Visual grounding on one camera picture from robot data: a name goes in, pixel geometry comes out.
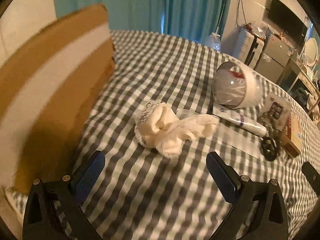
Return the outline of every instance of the desk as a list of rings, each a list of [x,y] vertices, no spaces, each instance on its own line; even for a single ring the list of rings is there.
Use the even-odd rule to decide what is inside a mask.
[[[294,82],[292,83],[292,85],[290,86],[290,88],[287,91],[287,93],[289,93],[291,91],[291,89],[293,88],[294,84],[297,82],[298,79],[300,79],[302,81],[302,83],[307,87],[309,92],[317,100],[317,102],[309,109],[309,111],[308,111],[308,115],[309,115],[309,114],[311,114],[313,109],[316,107],[316,105],[320,102],[320,91],[313,84],[312,80],[310,80],[310,78],[307,76],[307,74],[302,70],[302,68],[299,67],[296,64],[295,60],[293,60],[292,58],[289,59],[287,65],[285,66],[284,70],[282,71],[281,76],[277,80],[277,85],[280,85],[281,82],[284,80],[284,78],[286,78],[288,76],[289,72],[291,72],[291,71],[293,71],[297,75],[297,77],[294,80]]]

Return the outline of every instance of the small box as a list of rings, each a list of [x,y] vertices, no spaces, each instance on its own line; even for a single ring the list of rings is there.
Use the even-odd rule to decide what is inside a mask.
[[[281,135],[281,146],[292,158],[301,153],[301,134],[301,123],[297,116],[291,112]]]

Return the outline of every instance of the television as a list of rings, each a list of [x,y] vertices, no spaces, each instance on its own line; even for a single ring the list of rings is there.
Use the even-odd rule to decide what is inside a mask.
[[[303,46],[307,27],[280,0],[271,1],[268,18],[283,29],[299,46]]]

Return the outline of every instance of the electrical wire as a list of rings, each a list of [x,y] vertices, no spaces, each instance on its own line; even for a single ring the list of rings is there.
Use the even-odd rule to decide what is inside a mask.
[[[241,2],[243,18],[244,18],[244,22],[245,22],[245,24],[242,24],[242,25],[239,25],[239,23],[238,23],[238,21],[239,21],[239,6],[240,6],[240,2]],[[238,0],[238,3],[237,3],[236,24],[237,24],[238,28],[245,28],[248,25],[247,24],[247,20],[245,19],[245,15],[244,15],[244,9],[243,9],[242,0]]]
[[[310,28],[310,19],[309,19],[308,16],[305,16],[305,17],[304,17],[303,24],[306,22],[306,20],[308,20],[308,27],[307,27],[307,29],[309,29],[309,28]]]
[[[284,37],[284,30],[283,30],[283,32],[282,32],[282,37],[285,38],[285,37]],[[288,39],[289,39],[289,36],[287,37],[287,41],[285,42],[285,44],[287,44],[287,45],[288,45]]]

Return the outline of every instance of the round mirror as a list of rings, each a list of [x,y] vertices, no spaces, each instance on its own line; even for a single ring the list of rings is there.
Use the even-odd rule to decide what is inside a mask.
[[[308,58],[307,65],[309,67],[313,66],[318,57],[318,44],[315,38],[310,38],[309,40],[306,41],[306,44],[304,47],[304,55],[306,55],[306,57]]]

